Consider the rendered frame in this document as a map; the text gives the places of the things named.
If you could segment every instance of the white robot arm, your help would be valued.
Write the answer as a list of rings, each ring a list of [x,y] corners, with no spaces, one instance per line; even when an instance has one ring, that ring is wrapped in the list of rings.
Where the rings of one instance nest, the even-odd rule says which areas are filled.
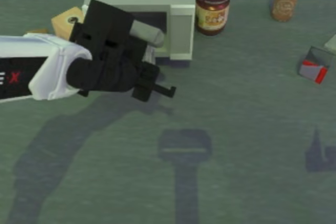
[[[0,36],[0,102],[132,88],[132,96],[144,102],[153,90],[174,96],[175,87],[155,84],[159,68],[144,61],[152,56],[153,43],[130,35],[132,16],[99,1],[90,6],[83,24],[75,23],[70,41],[49,34]],[[119,21],[124,17],[123,24],[111,26],[115,16]]]

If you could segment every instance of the yellow label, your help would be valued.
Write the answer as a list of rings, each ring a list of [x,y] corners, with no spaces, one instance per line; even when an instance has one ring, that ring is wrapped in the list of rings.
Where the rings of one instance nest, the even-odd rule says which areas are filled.
[[[222,10],[206,10],[196,6],[198,26],[204,30],[218,30],[224,27],[229,13],[229,6]]]

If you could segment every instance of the green tabletop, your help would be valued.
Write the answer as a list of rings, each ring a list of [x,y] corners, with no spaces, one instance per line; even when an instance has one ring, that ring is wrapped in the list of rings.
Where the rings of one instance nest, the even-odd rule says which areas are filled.
[[[81,4],[0,0],[0,33],[51,28]],[[195,35],[189,67],[162,66],[174,99],[0,104],[0,223],[336,223],[335,172],[305,163],[316,129],[336,145],[336,71],[321,85],[296,73],[336,33],[336,1],[299,0],[288,23],[268,4],[232,0],[222,34]]]

